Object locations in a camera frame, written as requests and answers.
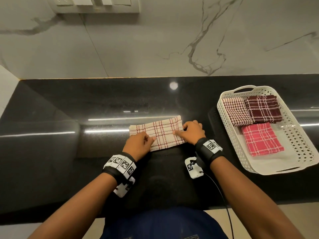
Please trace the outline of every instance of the forearm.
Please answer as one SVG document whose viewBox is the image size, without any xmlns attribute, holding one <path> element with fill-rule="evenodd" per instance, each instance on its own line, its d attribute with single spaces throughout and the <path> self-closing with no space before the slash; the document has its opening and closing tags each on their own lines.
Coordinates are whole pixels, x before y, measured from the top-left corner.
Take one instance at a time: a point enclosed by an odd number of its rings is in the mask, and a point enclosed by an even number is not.
<svg viewBox="0 0 319 239">
<path fill-rule="evenodd" d="M 54 212 L 29 239 L 82 238 L 116 186 L 114 177 L 100 174 Z"/>
<path fill-rule="evenodd" d="M 270 197 L 225 157 L 215 159 L 210 168 L 252 238 L 303 238 Z"/>
</svg>

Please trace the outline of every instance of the folded cloth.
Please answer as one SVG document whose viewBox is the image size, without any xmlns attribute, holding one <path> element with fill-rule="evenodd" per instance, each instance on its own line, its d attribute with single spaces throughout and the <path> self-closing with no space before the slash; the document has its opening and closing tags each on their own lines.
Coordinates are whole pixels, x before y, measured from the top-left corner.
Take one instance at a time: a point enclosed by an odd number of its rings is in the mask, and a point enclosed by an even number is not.
<svg viewBox="0 0 319 239">
<path fill-rule="evenodd" d="M 245 102 L 254 123 L 276 123 L 282 121 L 276 96 L 249 96 Z"/>
<path fill-rule="evenodd" d="M 251 156 L 274 154 L 284 151 L 270 123 L 258 123 L 241 128 Z"/>
<path fill-rule="evenodd" d="M 233 126 L 253 124 L 243 98 L 224 98 L 222 102 Z"/>
<path fill-rule="evenodd" d="M 174 130 L 183 131 L 181 116 L 142 125 L 131 125 L 129 129 L 130 135 L 145 131 L 150 137 L 156 136 L 151 152 L 185 143 L 181 137 L 173 135 Z"/>
</svg>

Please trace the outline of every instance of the person's left hand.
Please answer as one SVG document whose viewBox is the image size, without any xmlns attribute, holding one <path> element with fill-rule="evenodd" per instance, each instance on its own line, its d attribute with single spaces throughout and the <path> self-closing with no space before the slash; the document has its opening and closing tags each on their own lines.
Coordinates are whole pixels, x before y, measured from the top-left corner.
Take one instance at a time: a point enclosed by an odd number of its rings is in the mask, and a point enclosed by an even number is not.
<svg viewBox="0 0 319 239">
<path fill-rule="evenodd" d="M 123 152 L 130 154 L 137 162 L 151 150 L 151 145 L 155 140 L 156 137 L 150 137 L 146 132 L 131 135 L 126 140 Z"/>
</svg>

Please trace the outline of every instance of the power outlet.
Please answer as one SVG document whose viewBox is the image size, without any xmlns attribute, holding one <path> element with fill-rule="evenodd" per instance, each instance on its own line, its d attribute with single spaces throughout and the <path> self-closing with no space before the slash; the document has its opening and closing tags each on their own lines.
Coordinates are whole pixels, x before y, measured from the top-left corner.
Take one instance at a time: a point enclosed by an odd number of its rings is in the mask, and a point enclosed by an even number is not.
<svg viewBox="0 0 319 239">
<path fill-rule="evenodd" d="M 73 1 L 72 0 L 54 0 L 54 3 L 57 6 L 70 6 L 70 5 L 73 5 Z"/>
</svg>

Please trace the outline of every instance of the person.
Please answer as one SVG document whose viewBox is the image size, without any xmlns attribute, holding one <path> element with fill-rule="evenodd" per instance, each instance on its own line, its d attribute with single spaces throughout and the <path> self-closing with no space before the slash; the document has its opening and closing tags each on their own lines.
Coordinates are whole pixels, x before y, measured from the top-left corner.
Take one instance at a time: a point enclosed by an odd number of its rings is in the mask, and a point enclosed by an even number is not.
<svg viewBox="0 0 319 239">
<path fill-rule="evenodd" d="M 206 139 L 202 124 L 196 120 L 186 122 L 183 128 L 186 131 L 173 133 L 188 143 L 197 145 L 198 141 Z M 154 140 L 145 132 L 131 135 L 123 152 L 137 162 L 150 151 Z M 252 238 L 303 238 L 279 207 L 224 156 L 208 162 L 233 211 Z M 117 184 L 111 173 L 101 173 L 55 211 L 29 239 L 82 238 Z M 119 219 L 104 228 L 101 238 L 224 239 L 227 236 L 204 211 L 177 207 Z"/>
</svg>

